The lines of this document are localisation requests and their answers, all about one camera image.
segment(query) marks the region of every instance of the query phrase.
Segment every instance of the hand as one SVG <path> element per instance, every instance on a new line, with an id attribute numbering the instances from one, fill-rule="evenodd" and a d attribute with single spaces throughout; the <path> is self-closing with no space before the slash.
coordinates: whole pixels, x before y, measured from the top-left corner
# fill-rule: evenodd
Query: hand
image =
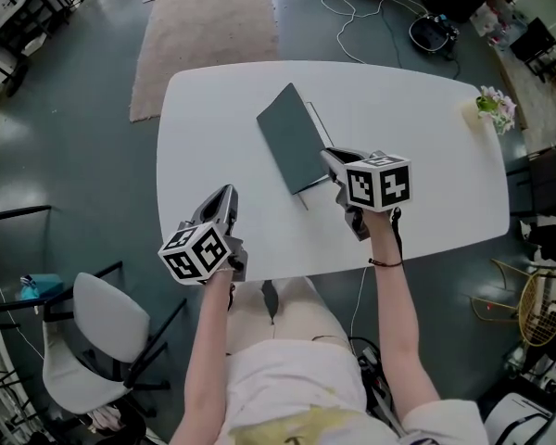
<path id="1" fill-rule="evenodd" d="M 362 210 L 362 220 L 367 226 L 371 237 L 380 235 L 384 230 L 391 229 L 389 222 L 389 211 L 375 212 L 370 210 Z"/>

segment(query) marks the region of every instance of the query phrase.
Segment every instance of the chair backrest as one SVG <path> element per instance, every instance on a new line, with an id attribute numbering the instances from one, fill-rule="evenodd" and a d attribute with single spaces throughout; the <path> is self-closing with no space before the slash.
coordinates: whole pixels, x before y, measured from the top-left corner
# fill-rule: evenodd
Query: chair backrest
<path id="1" fill-rule="evenodd" d="M 88 273 L 79 273 L 74 282 L 74 321 L 86 339 L 121 362 L 133 362 L 148 340 L 148 313 Z"/>

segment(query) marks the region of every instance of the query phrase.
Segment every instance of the white chair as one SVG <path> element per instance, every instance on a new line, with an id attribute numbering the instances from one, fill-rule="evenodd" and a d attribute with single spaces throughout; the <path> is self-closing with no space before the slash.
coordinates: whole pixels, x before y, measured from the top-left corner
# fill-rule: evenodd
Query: white chair
<path id="1" fill-rule="evenodd" d="M 170 388 L 165 381 L 156 385 L 136 384 L 138 376 L 167 348 L 163 343 L 148 356 L 173 318 L 183 308 L 183 299 L 152 338 L 148 337 L 150 317 L 135 301 L 101 278 L 121 266 L 111 266 L 96 276 L 79 273 L 74 287 L 48 300 L 44 306 L 44 370 L 45 388 L 63 409 L 76 414 L 89 413 L 114 402 L 131 390 Z M 73 312 L 52 312 L 52 307 L 73 299 Z M 74 319 L 82 334 L 114 361 L 112 378 L 105 378 L 86 367 L 70 350 L 62 335 L 61 322 Z M 130 365 L 128 374 L 120 377 L 120 363 Z M 146 415 L 145 411 L 133 403 Z"/>

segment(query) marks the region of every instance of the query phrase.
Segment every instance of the person's right arm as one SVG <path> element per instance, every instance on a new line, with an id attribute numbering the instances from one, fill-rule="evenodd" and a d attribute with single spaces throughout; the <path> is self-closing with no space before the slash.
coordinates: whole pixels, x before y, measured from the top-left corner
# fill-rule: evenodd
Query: person's right arm
<path id="1" fill-rule="evenodd" d="M 401 261 L 389 218 L 364 211 L 371 233 L 373 258 L 386 264 Z M 418 319 L 402 265 L 375 266 L 379 299 L 379 346 L 385 377 L 400 420 L 428 402 L 439 401 L 418 355 Z"/>

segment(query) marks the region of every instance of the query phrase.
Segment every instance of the black wristband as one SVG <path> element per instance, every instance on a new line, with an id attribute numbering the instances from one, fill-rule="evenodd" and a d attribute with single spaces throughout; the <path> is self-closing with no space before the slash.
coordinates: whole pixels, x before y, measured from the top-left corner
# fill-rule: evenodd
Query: black wristband
<path id="1" fill-rule="evenodd" d="M 376 265 L 377 267 L 398 267 L 403 263 L 403 261 L 399 261 L 398 263 L 383 263 L 380 261 L 376 261 L 375 259 L 369 259 L 369 263 L 372 265 Z"/>

